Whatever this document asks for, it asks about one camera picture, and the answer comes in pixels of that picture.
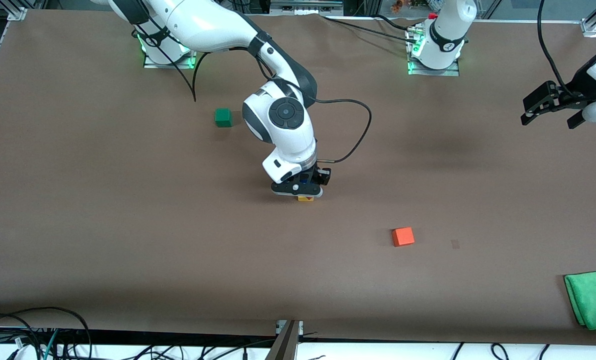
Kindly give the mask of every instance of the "white floor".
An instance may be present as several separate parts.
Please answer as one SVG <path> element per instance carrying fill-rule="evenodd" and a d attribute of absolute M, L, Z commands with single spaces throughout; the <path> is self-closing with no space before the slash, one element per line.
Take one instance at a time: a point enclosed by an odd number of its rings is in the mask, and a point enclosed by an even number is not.
<path fill-rule="evenodd" d="M 510 360 L 537 360 L 543 345 L 540 344 L 503 344 Z M 493 360 L 491 344 L 465 344 L 458 354 L 457 360 Z M 450 360 L 458 344 L 452 343 L 340 343 L 340 342 L 305 342 L 298 346 L 296 360 L 313 360 L 324 356 L 321 360 Z M 15 344 L 0 344 L 0 360 L 6 360 L 16 350 Z M 144 345 L 95 345 L 93 359 L 120 360 L 137 355 Z M 88 345 L 79 346 L 78 356 L 88 356 Z M 167 346 L 157 346 L 155 351 L 164 351 Z M 231 348 L 217 348 L 205 360 L 213 360 L 216 356 Z M 200 357 L 201 347 L 186 346 L 183 348 L 184 360 L 196 360 Z M 247 350 L 248 360 L 264 360 L 269 349 L 250 348 Z M 175 360 L 183 360 L 180 348 L 176 347 L 166 353 Z M 21 350 L 15 360 L 36 360 L 30 346 Z M 221 360 L 243 360 L 243 351 L 234 351 Z M 596 346 L 552 345 L 544 354 L 543 360 L 596 360 Z"/>

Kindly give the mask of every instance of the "wire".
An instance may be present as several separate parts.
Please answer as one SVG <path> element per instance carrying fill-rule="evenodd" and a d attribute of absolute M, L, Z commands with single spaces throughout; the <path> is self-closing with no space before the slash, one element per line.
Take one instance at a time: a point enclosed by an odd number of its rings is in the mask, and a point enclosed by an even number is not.
<path fill-rule="evenodd" d="M 318 103 L 318 104 L 334 104 L 334 103 L 353 103 L 353 104 L 357 104 L 360 105 L 361 107 L 364 107 L 365 110 L 367 110 L 367 113 L 369 114 L 369 118 L 367 119 L 367 125 L 364 127 L 364 131 L 362 132 L 362 135 L 360 135 L 360 138 L 358 139 L 358 141 L 356 141 L 355 145 L 353 146 L 353 148 L 351 148 L 351 150 L 344 155 L 343 157 L 337 159 L 337 160 L 328 160 L 328 159 L 318 159 L 319 162 L 324 163 L 324 164 L 338 164 L 340 162 L 345 161 L 348 157 L 350 157 L 358 148 L 358 146 L 360 146 L 360 143 L 363 142 L 363 139 L 365 139 L 365 135 L 367 135 L 367 132 L 369 131 L 369 127 L 372 124 L 372 110 L 371 108 L 369 108 L 368 105 L 366 105 L 364 102 L 362 101 L 358 101 L 358 100 L 354 100 L 353 98 L 336 98 L 334 100 L 320 100 L 318 98 L 315 98 L 313 96 L 310 96 L 308 94 L 306 94 L 303 89 L 300 88 L 300 86 L 294 84 L 291 81 L 285 80 L 285 79 L 280 79 L 278 77 L 272 78 L 269 77 L 262 68 L 262 60 L 259 57 L 256 57 L 256 61 L 258 63 L 258 67 L 260 68 L 260 73 L 262 73 L 262 75 L 270 82 L 285 82 L 286 84 L 291 85 L 292 87 L 298 89 L 298 91 L 300 91 L 302 93 L 303 96 L 307 96 L 307 98 L 309 98 L 310 100 Z"/>
<path fill-rule="evenodd" d="M 378 18 L 378 19 L 382 19 L 385 22 L 387 22 L 387 24 L 391 25 L 392 27 L 399 29 L 399 30 L 404 30 L 405 32 L 407 31 L 407 27 L 406 26 L 400 26 L 398 25 L 398 23 L 395 23 L 393 21 L 391 21 L 390 19 L 388 19 L 386 16 L 383 16 L 382 14 L 372 14 L 371 16 L 372 18 Z"/>
<path fill-rule="evenodd" d="M 257 346 L 259 344 L 268 343 L 268 342 L 274 342 L 274 341 L 276 341 L 275 338 L 273 338 L 273 339 L 267 339 L 267 340 L 260 340 L 260 341 L 252 342 L 251 344 L 246 344 L 246 345 L 243 345 L 243 346 L 238 346 L 236 348 L 232 348 L 231 350 L 227 350 L 227 351 L 221 353 L 220 355 L 212 358 L 212 360 L 218 360 L 220 358 L 224 358 L 225 356 L 227 356 L 227 355 L 229 355 L 229 354 L 231 354 L 231 353 L 233 353 L 235 351 L 239 351 L 239 350 L 241 350 L 243 348 L 246 348 L 246 347 Z"/>
<path fill-rule="evenodd" d="M 228 50 L 229 51 L 247 50 L 247 48 L 238 46 L 238 47 L 229 48 Z M 196 102 L 196 74 L 198 73 L 198 69 L 200 68 L 200 63 L 202 63 L 203 59 L 209 54 L 211 54 L 211 52 L 204 52 L 198 58 L 198 61 L 195 63 L 195 66 L 193 66 L 193 76 L 191 78 L 191 94 L 193 95 L 193 102 Z M 271 69 L 269 69 L 269 67 L 266 64 L 264 66 L 266 66 L 267 70 L 269 70 L 269 73 L 271 73 Z"/>
<path fill-rule="evenodd" d="M 500 349 L 502 349 L 502 353 L 504 354 L 504 358 L 498 356 L 498 354 L 496 353 L 496 348 L 499 347 Z M 507 354 L 507 351 L 505 350 L 505 347 L 502 346 L 501 344 L 494 342 L 493 344 L 491 344 L 491 355 L 494 356 L 494 358 L 497 358 L 498 360 L 509 360 L 509 355 Z"/>
<path fill-rule="evenodd" d="M 204 54 L 200 55 L 200 57 L 198 57 L 198 62 L 195 63 L 195 66 L 193 66 L 193 77 L 191 78 L 191 94 L 193 95 L 193 102 L 196 102 L 196 73 L 198 72 L 198 68 L 200 68 L 200 63 L 203 62 L 203 59 L 207 56 L 211 54 L 211 52 L 205 52 Z"/>
<path fill-rule="evenodd" d="M 411 39 L 411 38 L 402 38 L 400 36 L 396 36 L 396 35 L 392 35 L 392 34 L 387 34 L 385 32 L 380 32 L 380 31 L 376 31 L 376 30 L 372 30 L 372 29 L 367 29 L 366 27 L 362 27 L 362 26 L 358 26 L 358 25 L 353 25 L 353 23 L 348 23 L 348 22 L 340 21 L 340 20 L 337 20 L 335 18 L 325 17 L 324 19 L 327 19 L 329 21 L 332 21 L 333 23 L 339 23 L 341 25 L 346 25 L 347 27 L 352 27 L 352 28 L 356 28 L 356 29 L 360 29 L 360 30 L 365 30 L 365 32 L 370 32 L 370 33 L 382 35 L 384 37 L 388 37 L 388 38 L 392 38 L 392 39 L 397 39 L 397 40 L 400 40 L 400 41 L 404 41 L 405 43 L 416 43 L 416 40 Z"/>
<path fill-rule="evenodd" d="M 52 348 L 52 345 L 54 344 L 54 340 L 56 339 L 56 335 L 58 335 L 57 328 L 53 332 L 53 335 L 51 335 L 51 339 L 49 339 L 49 343 L 47 344 L 47 351 L 45 351 L 44 356 L 42 357 L 42 360 L 47 360 L 47 358 L 49 357 L 49 349 Z"/>
<path fill-rule="evenodd" d="M 458 353 L 460 353 L 460 349 L 463 348 L 465 342 L 461 342 L 460 344 L 458 344 L 458 347 L 456 348 L 456 351 L 453 352 L 453 356 L 451 356 L 451 360 L 456 360 L 456 358 L 458 358 Z"/>
<path fill-rule="evenodd" d="M 140 25 L 136 25 L 136 27 L 138 27 L 138 29 L 140 29 L 140 31 L 145 34 L 148 38 L 147 32 L 145 31 L 145 29 L 143 29 L 142 26 Z M 147 43 L 147 46 L 151 47 L 151 48 L 156 48 L 158 49 L 163 55 L 164 57 L 167 58 L 167 60 L 174 66 L 174 68 L 176 68 L 176 70 L 178 71 L 178 73 L 180 74 L 180 76 L 182 76 L 184 82 L 186 83 L 186 86 L 188 86 L 189 91 L 191 91 L 191 94 L 193 95 L 193 100 L 196 100 L 196 92 L 194 91 L 194 88 L 191 86 L 191 84 L 189 83 L 189 80 L 187 80 L 187 76 L 184 75 L 184 73 L 180 70 L 180 68 L 178 67 L 178 65 L 172 60 L 172 58 L 167 55 L 166 52 L 164 52 L 160 46 L 158 45 L 151 45 L 149 43 L 151 43 L 151 41 L 145 41 L 145 43 Z"/>
<path fill-rule="evenodd" d="M 33 347 L 35 348 L 35 357 L 37 360 L 40 360 L 40 342 L 38 341 L 38 337 L 36 336 L 36 333 L 33 331 L 33 329 L 31 328 L 31 326 L 29 326 L 28 322 L 24 321 L 24 319 L 22 319 L 21 317 L 18 317 L 16 315 L 14 315 L 14 313 L 10 313 L 10 314 L 6 314 L 4 312 L 0 312 L 0 319 L 4 319 L 4 318 L 12 318 L 15 319 L 17 321 L 19 321 L 21 324 L 24 325 L 25 328 L 27 328 L 29 330 L 29 339 L 33 344 Z"/>
<path fill-rule="evenodd" d="M 545 346 L 542 348 L 542 350 L 540 351 L 540 356 L 538 356 L 538 360 L 543 360 L 543 356 L 545 355 L 547 349 L 549 349 L 549 345 L 550 344 L 545 344 Z"/>
<path fill-rule="evenodd" d="M 556 63 L 554 62 L 554 59 L 552 59 L 552 55 L 549 54 L 549 50 L 547 50 L 547 46 L 545 45 L 545 39 L 543 39 L 543 7 L 544 6 L 545 6 L 545 0 L 540 0 L 540 5 L 538 6 L 538 19 L 536 21 L 538 23 L 538 42 L 540 43 L 540 48 L 542 49 L 544 56 L 547 58 L 547 61 L 549 62 L 549 66 L 551 66 L 551 70 L 553 71 L 553 74 L 556 75 L 556 80 L 558 80 L 558 84 L 560 84 L 560 87 L 562 88 L 562 90 L 568 96 L 571 96 L 572 98 L 576 98 L 576 96 L 570 91 L 570 89 L 568 89 L 567 85 L 565 85 L 565 82 L 563 81 L 563 77 L 561 76 L 561 73 L 558 71 L 558 68 L 556 68 Z"/>

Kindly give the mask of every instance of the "round joint cap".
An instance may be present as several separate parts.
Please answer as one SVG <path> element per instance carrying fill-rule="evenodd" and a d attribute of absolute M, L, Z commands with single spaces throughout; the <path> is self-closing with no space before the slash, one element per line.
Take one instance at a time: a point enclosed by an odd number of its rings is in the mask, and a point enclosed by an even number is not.
<path fill-rule="evenodd" d="M 298 129 L 305 120 L 305 109 L 293 97 L 279 98 L 269 107 L 269 119 L 280 129 Z"/>

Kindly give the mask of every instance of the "metal post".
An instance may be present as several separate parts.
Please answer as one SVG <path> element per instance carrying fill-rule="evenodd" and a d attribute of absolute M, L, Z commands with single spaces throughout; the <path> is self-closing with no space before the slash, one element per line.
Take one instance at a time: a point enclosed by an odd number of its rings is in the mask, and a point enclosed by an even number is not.
<path fill-rule="evenodd" d="M 0 0 L 0 5 L 7 12 L 7 21 L 24 20 L 27 8 L 33 9 L 27 0 Z"/>
<path fill-rule="evenodd" d="M 299 334 L 300 322 L 298 320 L 287 321 L 264 360 L 295 360 Z"/>
<path fill-rule="evenodd" d="M 580 28 L 585 37 L 596 36 L 596 9 L 580 21 Z"/>
<path fill-rule="evenodd" d="M 491 3 L 491 6 L 487 9 L 485 14 L 483 14 L 481 19 L 491 19 L 496 9 L 498 9 L 498 7 L 500 6 L 500 3 L 502 3 L 502 0 L 494 0 L 494 2 Z"/>

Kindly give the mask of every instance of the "white robotic arm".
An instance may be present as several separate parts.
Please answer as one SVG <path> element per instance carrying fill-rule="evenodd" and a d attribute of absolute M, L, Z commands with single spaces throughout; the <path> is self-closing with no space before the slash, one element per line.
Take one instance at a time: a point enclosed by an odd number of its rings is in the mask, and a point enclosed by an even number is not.
<path fill-rule="evenodd" d="M 271 80 L 246 98 L 243 118 L 258 139 L 275 145 L 263 161 L 274 182 L 272 190 L 290 196 L 321 196 L 321 185 L 327 185 L 331 171 L 316 166 L 316 139 L 307 108 L 314 103 L 317 84 L 307 69 L 247 16 L 213 0 L 105 1 L 136 27 L 138 36 L 152 47 L 150 57 L 157 51 L 162 55 L 157 56 L 160 61 L 166 58 L 164 53 L 176 61 L 184 54 L 169 37 L 172 34 L 184 46 L 204 53 L 246 48 L 275 71 Z"/>
<path fill-rule="evenodd" d="M 430 18 L 422 23 L 423 39 L 411 54 L 430 69 L 448 68 L 460 57 L 460 50 L 465 45 L 465 34 L 477 14 L 474 0 L 445 1 L 438 18 Z"/>

